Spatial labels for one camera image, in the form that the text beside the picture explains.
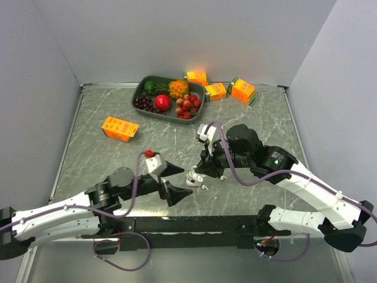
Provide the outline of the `white gold-rimmed charging case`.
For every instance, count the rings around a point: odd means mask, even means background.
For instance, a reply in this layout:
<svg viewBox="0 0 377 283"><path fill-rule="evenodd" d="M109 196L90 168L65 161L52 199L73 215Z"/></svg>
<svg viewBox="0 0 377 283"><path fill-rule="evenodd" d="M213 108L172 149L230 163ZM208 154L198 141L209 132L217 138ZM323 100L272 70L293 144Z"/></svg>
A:
<svg viewBox="0 0 377 283"><path fill-rule="evenodd" d="M189 171L186 174L186 185L190 187L201 187L203 184L203 177L194 171Z"/></svg>

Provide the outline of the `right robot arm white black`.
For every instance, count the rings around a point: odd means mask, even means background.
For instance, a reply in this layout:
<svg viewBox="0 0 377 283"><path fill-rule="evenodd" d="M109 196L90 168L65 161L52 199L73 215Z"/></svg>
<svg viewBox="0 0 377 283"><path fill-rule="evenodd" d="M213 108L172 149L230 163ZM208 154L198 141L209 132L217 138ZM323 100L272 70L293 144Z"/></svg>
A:
<svg viewBox="0 0 377 283"><path fill-rule="evenodd" d="M267 181L315 209L315 212L304 212L265 205L257 220L262 234L278 231L306 234L322 238L343 252L367 246L365 223L369 218L376 218L370 202L346 197L316 177L285 149L264 145L257 133L245 124L235 125L227 132L222 131L217 121L201 124L196 137L204 144L196 173L221 178L224 170L230 169L243 186Z"/></svg>

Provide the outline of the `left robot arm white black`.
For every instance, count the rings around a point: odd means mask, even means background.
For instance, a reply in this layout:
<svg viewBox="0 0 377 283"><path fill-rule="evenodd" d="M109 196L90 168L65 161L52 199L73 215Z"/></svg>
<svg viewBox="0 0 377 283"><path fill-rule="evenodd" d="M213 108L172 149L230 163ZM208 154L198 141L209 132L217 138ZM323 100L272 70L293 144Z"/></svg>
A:
<svg viewBox="0 0 377 283"><path fill-rule="evenodd" d="M162 174L135 176L121 167L105 180L66 200L30 210L1 209L1 259L8 260L25 254L30 248L56 239L78 235L115 233L117 215L122 200L131 203L139 196L157 192L169 206L174 206L193 192L173 186L164 176L184 170L171 163Z"/></svg>

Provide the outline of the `red lychee bunch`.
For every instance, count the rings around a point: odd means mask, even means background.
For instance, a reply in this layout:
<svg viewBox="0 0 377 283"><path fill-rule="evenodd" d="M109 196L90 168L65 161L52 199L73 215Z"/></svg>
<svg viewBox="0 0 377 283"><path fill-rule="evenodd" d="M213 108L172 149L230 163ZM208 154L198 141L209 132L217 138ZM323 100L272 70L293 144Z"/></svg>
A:
<svg viewBox="0 0 377 283"><path fill-rule="evenodd" d="M176 100L177 108L176 114L178 119L192 119L195 118L202 105L202 101L196 95L185 94L183 98Z"/></svg>

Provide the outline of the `red pomegranate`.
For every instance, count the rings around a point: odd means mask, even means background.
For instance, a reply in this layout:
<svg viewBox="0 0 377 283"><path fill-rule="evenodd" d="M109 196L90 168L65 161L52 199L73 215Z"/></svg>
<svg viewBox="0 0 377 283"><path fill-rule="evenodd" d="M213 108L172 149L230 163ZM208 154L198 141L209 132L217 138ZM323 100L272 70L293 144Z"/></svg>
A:
<svg viewBox="0 0 377 283"><path fill-rule="evenodd" d="M170 98L165 94L158 95L154 100L154 104L156 108L162 112L165 112L171 108Z"/></svg>

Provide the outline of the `orange box front left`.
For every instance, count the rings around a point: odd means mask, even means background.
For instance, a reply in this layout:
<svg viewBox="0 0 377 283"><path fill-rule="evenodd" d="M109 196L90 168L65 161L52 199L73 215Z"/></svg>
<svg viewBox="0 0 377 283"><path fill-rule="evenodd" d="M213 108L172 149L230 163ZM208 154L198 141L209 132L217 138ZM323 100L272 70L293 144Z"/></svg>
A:
<svg viewBox="0 0 377 283"><path fill-rule="evenodd" d="M139 125L108 116L101 128L107 137L128 142L130 138L135 136Z"/></svg>

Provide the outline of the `orange box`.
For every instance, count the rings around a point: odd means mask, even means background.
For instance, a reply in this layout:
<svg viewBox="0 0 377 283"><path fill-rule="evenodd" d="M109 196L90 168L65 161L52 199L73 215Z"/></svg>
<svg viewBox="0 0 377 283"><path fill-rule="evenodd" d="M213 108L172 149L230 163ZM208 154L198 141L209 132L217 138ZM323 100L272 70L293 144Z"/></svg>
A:
<svg viewBox="0 0 377 283"><path fill-rule="evenodd" d="M107 137L128 142L130 138L135 136L139 125L108 116L101 128Z"/></svg>
<svg viewBox="0 0 377 283"><path fill-rule="evenodd" d="M221 100L226 97L227 91L223 83L215 83L205 86L205 102Z"/></svg>
<svg viewBox="0 0 377 283"><path fill-rule="evenodd" d="M249 106L252 106L256 101L255 86L238 77L235 77L229 83L227 94L230 94L232 97Z"/></svg>
<svg viewBox="0 0 377 283"><path fill-rule="evenodd" d="M188 82L200 84L203 87L207 86L209 83L205 72L184 72L183 78Z"/></svg>

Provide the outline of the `orange box middle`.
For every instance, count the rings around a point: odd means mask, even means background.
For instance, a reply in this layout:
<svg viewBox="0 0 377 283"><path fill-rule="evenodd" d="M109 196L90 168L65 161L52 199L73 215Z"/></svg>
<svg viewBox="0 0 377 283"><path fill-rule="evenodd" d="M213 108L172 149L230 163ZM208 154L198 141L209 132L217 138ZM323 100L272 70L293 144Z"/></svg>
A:
<svg viewBox="0 0 377 283"><path fill-rule="evenodd" d="M205 86L205 102L221 100L226 97L227 91L223 83L215 83Z"/></svg>

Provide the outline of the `orange spiky fruit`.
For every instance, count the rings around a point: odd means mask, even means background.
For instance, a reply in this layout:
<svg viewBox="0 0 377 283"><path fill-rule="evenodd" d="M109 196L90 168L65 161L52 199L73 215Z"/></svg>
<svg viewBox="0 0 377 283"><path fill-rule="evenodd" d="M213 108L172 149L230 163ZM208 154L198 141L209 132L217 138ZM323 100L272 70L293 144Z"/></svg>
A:
<svg viewBox="0 0 377 283"><path fill-rule="evenodd" d="M174 99L183 98L190 94L189 84L185 80L174 80L168 84L168 92Z"/></svg>

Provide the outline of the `dark grape bunch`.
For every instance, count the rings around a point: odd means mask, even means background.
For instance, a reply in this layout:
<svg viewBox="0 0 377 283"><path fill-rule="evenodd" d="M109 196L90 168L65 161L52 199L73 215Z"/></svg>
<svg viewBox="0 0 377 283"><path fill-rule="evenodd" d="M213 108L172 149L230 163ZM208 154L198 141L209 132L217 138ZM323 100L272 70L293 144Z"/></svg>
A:
<svg viewBox="0 0 377 283"><path fill-rule="evenodd" d="M144 110L151 113L163 114L161 110L155 107L152 98L146 94L135 99L134 106L139 110Z"/></svg>

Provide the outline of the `orange box right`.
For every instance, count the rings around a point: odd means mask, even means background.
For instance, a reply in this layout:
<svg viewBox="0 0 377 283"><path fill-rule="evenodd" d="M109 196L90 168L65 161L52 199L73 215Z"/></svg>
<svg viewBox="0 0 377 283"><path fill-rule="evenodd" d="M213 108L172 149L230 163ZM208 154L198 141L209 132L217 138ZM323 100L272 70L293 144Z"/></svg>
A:
<svg viewBox="0 0 377 283"><path fill-rule="evenodd" d="M229 83L227 94L230 94L232 97L249 106L252 106L256 101L255 86L238 77L235 77Z"/></svg>

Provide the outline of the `green herb sprig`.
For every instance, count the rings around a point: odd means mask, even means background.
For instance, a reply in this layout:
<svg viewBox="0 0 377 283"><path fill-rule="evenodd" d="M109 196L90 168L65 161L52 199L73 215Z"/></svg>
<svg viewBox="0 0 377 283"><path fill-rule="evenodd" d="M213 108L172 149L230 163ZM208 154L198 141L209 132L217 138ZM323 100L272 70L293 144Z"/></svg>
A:
<svg viewBox="0 0 377 283"><path fill-rule="evenodd" d="M169 85L168 84L165 84L165 83L155 83L154 84L154 91L153 91L153 94L154 95L157 95L157 94L166 94L166 93L169 93Z"/></svg>

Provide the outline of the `orange box back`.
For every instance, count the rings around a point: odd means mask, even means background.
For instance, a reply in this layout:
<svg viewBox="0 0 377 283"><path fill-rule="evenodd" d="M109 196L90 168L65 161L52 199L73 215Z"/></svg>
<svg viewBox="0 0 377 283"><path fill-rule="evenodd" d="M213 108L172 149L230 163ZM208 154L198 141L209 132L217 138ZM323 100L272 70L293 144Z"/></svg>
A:
<svg viewBox="0 0 377 283"><path fill-rule="evenodd" d="M188 82L200 84L203 87L207 86L209 83L205 72L184 72L183 78Z"/></svg>

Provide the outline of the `green fruit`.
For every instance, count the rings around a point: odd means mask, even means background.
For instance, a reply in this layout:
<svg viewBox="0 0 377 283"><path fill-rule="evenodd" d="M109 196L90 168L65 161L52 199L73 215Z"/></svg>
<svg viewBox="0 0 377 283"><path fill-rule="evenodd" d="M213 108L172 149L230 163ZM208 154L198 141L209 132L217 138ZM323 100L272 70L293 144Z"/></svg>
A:
<svg viewBox="0 0 377 283"><path fill-rule="evenodd" d="M156 85L155 82L149 80L144 83L144 92L147 95L153 96L156 93Z"/></svg>

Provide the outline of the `aluminium frame left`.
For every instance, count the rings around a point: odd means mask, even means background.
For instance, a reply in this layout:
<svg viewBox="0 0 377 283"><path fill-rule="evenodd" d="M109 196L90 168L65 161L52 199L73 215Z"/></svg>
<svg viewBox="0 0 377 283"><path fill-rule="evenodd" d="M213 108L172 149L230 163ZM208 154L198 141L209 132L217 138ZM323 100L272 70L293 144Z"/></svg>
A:
<svg viewBox="0 0 377 283"><path fill-rule="evenodd" d="M60 163L59 163L59 166L58 166L58 171L57 171L57 174L56 174L55 179L54 179L52 191L49 195L49 199L48 199L49 202L48 203L50 203L52 200L54 200L58 181L59 181L59 178L60 178L60 175L61 175L62 167L64 165L64 160L65 160L67 150L68 150L68 147L69 147L69 144L70 144L70 141L71 141L72 132L73 132L73 129L74 129L74 126L75 126L75 122L77 120L77 115L78 115L78 112L80 110L83 95L84 95L86 88L87 88L86 85L81 86L81 91L80 91L80 94L79 94L78 102L77 102L77 105L76 105L76 108L75 108L75 112L74 112L74 116L73 116L72 123L71 123L71 126L70 126L70 130L68 132L68 136L67 136L67 139L66 139L66 142L65 142L64 150L63 150L61 160L60 160ZM16 281L15 281L16 283L27 283L28 282L28 278L29 278L29 275L31 273L31 269L32 269L32 266L33 266L33 262L34 262L37 250L38 250L38 247L35 246L35 247L29 249L28 252L24 255L22 262L21 262L21 266L20 266L18 275L17 275L17 278L16 278Z"/></svg>

